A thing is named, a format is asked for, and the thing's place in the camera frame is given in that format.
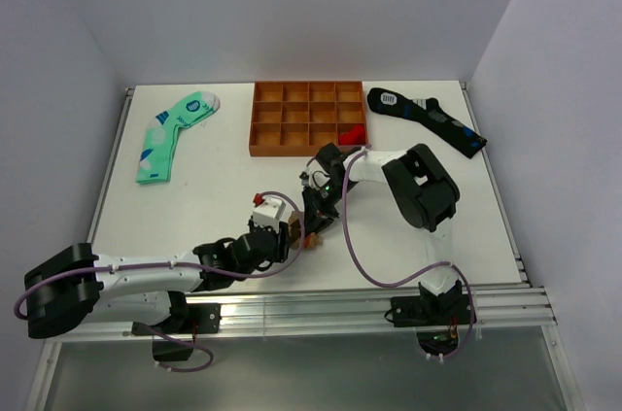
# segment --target cable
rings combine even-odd
[[[304,238],[306,237],[305,232],[304,232],[304,215],[300,212],[300,209],[298,209],[298,206],[295,205],[295,202],[293,200],[291,200],[289,197],[287,197],[283,192],[278,192],[276,190],[269,190],[266,192],[262,192],[260,194],[261,196],[265,196],[265,195],[274,195],[276,197],[280,197],[281,199],[285,200],[288,204],[290,204],[292,206],[292,208],[294,208],[294,211],[296,213],[298,213],[298,219],[300,222],[300,239],[302,241],[304,241]],[[298,245],[298,249],[296,250],[296,252],[294,253],[294,255],[292,257],[290,257],[287,262],[285,262],[284,264],[282,264],[278,269],[273,270],[271,272],[266,272],[266,273],[259,273],[259,274],[248,274],[248,273],[238,273],[238,272],[230,272],[228,270],[222,270],[219,268],[214,268],[211,267],[209,265],[201,265],[200,263],[192,263],[192,262],[179,262],[176,264],[176,266],[179,267],[189,267],[189,268],[196,268],[197,270],[205,270],[205,271],[209,271],[209,272],[214,272],[214,273],[220,273],[222,275],[226,275],[232,278],[267,278],[267,277],[271,277],[272,275],[276,275],[277,273],[281,273],[283,270],[285,270],[286,268],[288,268],[290,265],[292,265],[295,260],[298,258],[298,256],[300,256],[300,253],[302,253],[302,249],[303,249],[303,245],[300,244]],[[147,262],[147,263],[127,263],[124,265],[120,265],[117,270],[119,271],[123,271],[123,270],[144,270],[146,268],[170,268],[171,265],[168,262]],[[28,320],[28,316],[24,315],[21,313],[21,304],[23,304],[23,302],[29,297],[31,296],[35,291],[40,290],[43,287],[46,287],[47,285],[57,282],[58,280],[63,280],[66,278],[70,278],[70,277],[75,277],[77,275],[85,275],[87,273],[99,273],[99,272],[112,272],[114,271],[112,265],[109,266],[105,266],[105,267],[86,267],[86,268],[76,268],[74,270],[68,270],[66,272],[62,272],[62,273],[58,273],[56,275],[52,275],[50,278],[47,278],[35,285],[33,285],[32,287],[30,287],[28,290],[26,290],[16,301],[14,307],[13,307],[13,313],[16,315],[16,317],[18,319],[21,319],[23,321],[27,321]],[[163,363],[159,363],[158,365],[160,367],[165,368],[166,370],[170,370],[172,372],[196,372],[199,370],[203,370],[207,367],[210,366],[210,364],[212,363],[212,361],[214,360],[214,354],[206,347],[202,347],[196,344],[192,344],[186,341],[182,341],[182,340],[178,340],[176,338],[173,338],[172,336],[169,336],[165,333],[162,333],[160,331],[157,331],[155,328],[152,328],[148,325],[145,325],[145,327],[147,328],[148,331],[150,331],[153,335],[159,336],[160,338],[163,338],[167,341],[170,341],[172,343],[175,343],[177,345],[183,346],[185,348],[193,348],[196,350],[200,350],[203,351],[205,353],[208,354],[208,356],[210,357],[209,360],[207,362],[205,362],[204,364],[198,366],[198,367],[191,367],[191,368],[179,368],[179,367],[171,367],[167,364],[163,364]]]
[[[264,266],[264,267],[263,267],[263,266],[261,266],[261,265],[258,265],[257,267],[255,267],[255,269],[256,269],[258,272],[266,272],[266,271],[268,271],[270,268],[272,268],[272,265],[274,265],[274,262],[271,260],[271,261],[270,261],[270,262],[269,262],[266,266]]]
[[[393,307],[389,309],[387,312],[385,312],[385,321],[390,322],[391,324],[395,323],[393,320]]]
[[[170,341],[171,343],[175,343],[176,345],[183,346],[184,348],[192,348],[193,350],[202,351],[203,353],[207,353],[207,356],[210,357],[208,360],[203,362],[201,365],[198,365],[197,367],[173,367],[164,362],[156,362],[156,365],[158,367],[161,367],[162,369],[165,369],[168,372],[188,373],[188,372],[198,372],[199,370],[207,369],[210,365],[212,365],[212,362],[214,362],[214,353],[212,353],[212,350],[210,350],[208,347],[201,346],[194,342],[178,340],[177,338],[173,338],[172,336],[167,335],[166,333],[162,333],[161,331],[156,330],[152,326],[149,326],[146,324],[141,324],[141,325],[144,328],[146,328],[152,335],[159,336],[163,340]]]
[[[311,173],[311,181],[313,181],[313,184],[315,185],[315,187],[316,187],[317,189],[319,189],[319,188],[321,188],[321,186],[320,186],[320,185],[318,185],[318,182],[317,182],[317,181],[316,181],[316,179],[315,179],[315,175],[316,175],[316,173],[320,173],[322,176],[324,176],[324,177],[325,177],[326,179],[328,179],[328,180],[330,180],[330,176],[329,176],[329,175],[327,175],[324,171],[321,171],[321,170],[316,170],[316,171],[314,171],[313,173]]]
[[[470,306],[470,319],[468,321],[468,330],[466,331],[466,335],[465,335],[464,340],[460,342],[458,347],[452,353],[450,353],[448,355],[444,355],[445,358],[451,358],[452,356],[456,355],[459,351],[462,350],[463,346],[466,344],[467,340],[470,338],[471,332],[473,331],[473,325],[475,324],[475,306],[474,306],[474,303],[473,303],[473,294],[471,292],[470,285],[468,284],[467,278],[465,277],[465,274],[462,272],[462,270],[460,270],[460,268],[458,268],[456,265],[454,265],[452,262],[449,262],[449,261],[435,262],[433,264],[428,265],[427,267],[422,268],[421,270],[418,270],[417,272],[413,273],[412,275],[409,275],[408,277],[406,277],[406,278],[404,278],[402,280],[399,280],[398,282],[384,283],[384,282],[379,282],[379,281],[375,280],[373,277],[371,277],[371,275],[369,275],[365,271],[365,269],[363,268],[363,266],[359,262],[359,259],[357,258],[357,255],[354,252],[354,247],[352,246],[352,240],[350,239],[350,231],[348,229],[348,184],[349,184],[350,170],[352,169],[352,165],[354,165],[354,163],[358,159],[362,158],[366,154],[367,154],[367,150],[363,149],[362,152],[359,152],[358,154],[356,154],[356,155],[354,155],[352,157],[352,160],[350,160],[350,162],[348,163],[348,166],[346,166],[345,175],[343,177],[343,190],[341,191],[341,200],[343,201],[343,211],[342,211],[342,217],[341,217],[341,224],[343,225],[343,235],[345,237],[346,246],[348,248],[348,252],[350,253],[350,257],[352,258],[352,262],[354,262],[354,264],[357,266],[357,269],[359,270],[359,272],[361,272],[361,275],[363,275],[363,277],[369,283],[371,283],[372,285],[375,285],[376,287],[380,287],[380,288],[398,288],[398,287],[401,287],[402,285],[405,285],[406,283],[414,280],[415,278],[421,277],[425,273],[427,273],[430,270],[432,270],[434,268],[437,268],[437,267],[451,267],[451,268],[453,268],[456,271],[456,273],[458,273],[458,276],[462,279],[462,281],[463,281],[463,283],[465,285],[466,294],[468,296],[468,305]]]

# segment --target white enclosure wall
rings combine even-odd
[[[130,85],[470,79],[509,0],[75,0]]]
[[[622,0],[512,0],[471,101],[583,397],[622,401]]]
[[[0,0],[0,403],[23,409],[41,342],[13,317],[23,275],[84,240],[122,90],[67,0]]]

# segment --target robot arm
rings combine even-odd
[[[128,263],[96,255],[88,243],[67,248],[24,277],[27,290],[50,281],[26,298],[28,336],[57,336],[82,322],[141,322],[165,333],[179,331],[188,319],[184,292],[221,290],[288,258],[288,226],[280,221],[285,203],[259,196],[255,204],[248,233],[181,254],[133,257]],[[197,270],[199,265],[209,269]],[[63,278],[76,269],[84,273]]]
[[[316,159],[328,176],[321,187],[309,186],[306,171],[301,175],[307,232],[323,231],[339,217],[334,206],[342,197],[349,168],[348,191],[363,181],[389,186],[404,219],[422,230],[427,266],[451,262],[451,221],[460,192],[432,151],[423,144],[403,152],[361,151],[342,153],[333,144],[321,148]],[[468,299],[452,267],[436,267],[419,280],[420,295],[412,310],[403,313],[407,322],[401,326],[446,325],[447,319],[466,310]]]
[[[335,205],[344,195],[344,185],[350,190],[359,182],[371,181],[389,186],[406,221],[425,230],[428,264],[449,259],[448,228],[460,193],[430,149],[420,144],[403,152],[368,151],[359,156],[360,152],[354,148],[343,153],[328,144],[315,157],[328,180],[312,187],[308,169],[300,175],[304,233],[320,233],[339,217]],[[181,254],[133,257],[128,263],[123,257],[95,255],[90,244],[74,245],[26,274],[27,292],[22,299],[26,298],[27,316],[18,306],[17,316],[27,319],[31,338],[57,336],[88,322],[139,322],[162,333],[187,331],[192,316],[185,292],[221,290],[235,280],[267,276],[273,272],[253,272],[288,259],[290,247],[301,233],[299,223],[289,226],[281,222],[285,203],[280,198],[257,195],[254,203],[247,233]],[[31,290],[36,285],[41,287]],[[457,306],[464,304],[460,302],[464,301],[462,285],[450,267],[428,272],[420,282],[420,292],[411,317],[424,325],[441,325],[439,319],[453,315]]]

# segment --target black sock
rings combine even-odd
[[[397,92],[375,87],[367,95],[367,104],[374,113],[419,122],[468,158],[488,142],[443,112],[435,98],[409,100]]]

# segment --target green sock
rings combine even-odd
[[[140,154],[136,183],[169,181],[179,129],[194,126],[216,113],[221,102],[210,92],[195,92],[151,120]]]

